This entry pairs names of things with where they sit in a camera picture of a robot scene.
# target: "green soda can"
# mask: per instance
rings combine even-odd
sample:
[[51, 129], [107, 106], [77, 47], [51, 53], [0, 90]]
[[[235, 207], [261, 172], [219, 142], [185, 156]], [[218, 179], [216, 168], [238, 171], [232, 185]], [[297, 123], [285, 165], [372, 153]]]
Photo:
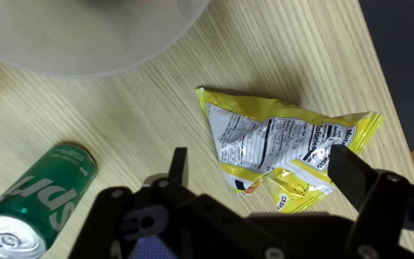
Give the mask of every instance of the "green soda can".
[[40, 257], [96, 175], [81, 145], [51, 146], [0, 195], [0, 257]]

